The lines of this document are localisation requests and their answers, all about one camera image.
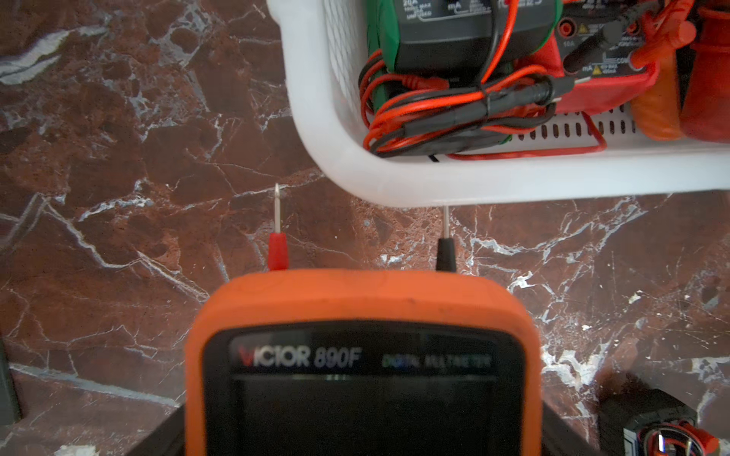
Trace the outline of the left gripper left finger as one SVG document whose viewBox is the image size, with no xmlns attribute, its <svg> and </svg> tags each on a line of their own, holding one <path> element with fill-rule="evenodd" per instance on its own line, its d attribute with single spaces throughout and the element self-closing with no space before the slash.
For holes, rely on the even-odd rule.
<svg viewBox="0 0 730 456">
<path fill-rule="evenodd" d="M 180 406 L 150 435 L 130 452 L 127 452 L 127 456 L 184 456 L 186 454 L 185 412 L 186 407 Z"/>
</svg>

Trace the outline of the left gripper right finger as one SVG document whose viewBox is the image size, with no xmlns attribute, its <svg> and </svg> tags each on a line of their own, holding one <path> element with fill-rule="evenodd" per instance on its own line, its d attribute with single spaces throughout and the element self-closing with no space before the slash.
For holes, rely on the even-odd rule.
<svg viewBox="0 0 730 456">
<path fill-rule="evenodd" d="M 543 403 L 542 456 L 598 456 L 591 446 L 570 427 L 547 403 Z"/>
</svg>

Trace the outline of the small black red multimeter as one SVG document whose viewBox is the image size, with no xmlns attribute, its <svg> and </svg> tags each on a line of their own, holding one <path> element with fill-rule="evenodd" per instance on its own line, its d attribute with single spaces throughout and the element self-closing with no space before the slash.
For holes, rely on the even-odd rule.
<svg viewBox="0 0 730 456">
<path fill-rule="evenodd" d="M 699 426 L 698 414 L 660 389 L 612 396 L 598 417 L 606 455 L 718 455 L 720 439 Z"/>
</svg>

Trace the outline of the orange Victor multimeter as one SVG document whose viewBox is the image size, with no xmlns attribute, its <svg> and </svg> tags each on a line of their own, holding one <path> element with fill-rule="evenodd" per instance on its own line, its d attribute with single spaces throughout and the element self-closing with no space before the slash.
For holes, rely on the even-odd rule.
<svg viewBox="0 0 730 456">
<path fill-rule="evenodd" d="M 537 455 L 541 346 L 499 284 L 288 266 L 215 292 L 186 343 L 188 455 Z"/>
</svg>

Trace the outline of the orange black multimeter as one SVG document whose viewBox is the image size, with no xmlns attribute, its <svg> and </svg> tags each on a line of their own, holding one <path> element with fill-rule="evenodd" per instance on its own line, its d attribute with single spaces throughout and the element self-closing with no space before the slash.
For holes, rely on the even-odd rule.
<svg viewBox="0 0 730 456">
<path fill-rule="evenodd" d="M 682 138 L 680 95 L 677 57 L 671 53 L 659 61 L 656 84 L 631 101 L 631 113 L 638 129 L 655 141 Z"/>
</svg>

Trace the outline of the green multimeter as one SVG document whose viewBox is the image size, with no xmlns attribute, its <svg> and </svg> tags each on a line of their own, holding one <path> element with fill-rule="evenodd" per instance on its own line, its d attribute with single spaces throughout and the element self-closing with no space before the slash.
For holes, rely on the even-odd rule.
<svg viewBox="0 0 730 456">
<path fill-rule="evenodd" d="M 518 1 L 505 37 L 509 1 L 367 1 L 368 51 L 395 74 L 476 80 L 493 62 L 530 56 L 549 41 L 562 1 Z"/>
</svg>

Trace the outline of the large red multimeter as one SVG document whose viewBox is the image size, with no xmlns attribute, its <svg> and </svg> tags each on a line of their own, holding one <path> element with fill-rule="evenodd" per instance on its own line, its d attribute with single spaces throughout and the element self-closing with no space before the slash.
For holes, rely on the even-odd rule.
<svg viewBox="0 0 730 456">
<path fill-rule="evenodd" d="M 701 17 L 686 98 L 680 116 L 681 131 L 689 138 L 729 142 L 729 3 L 709 1 L 698 9 Z"/>
</svg>

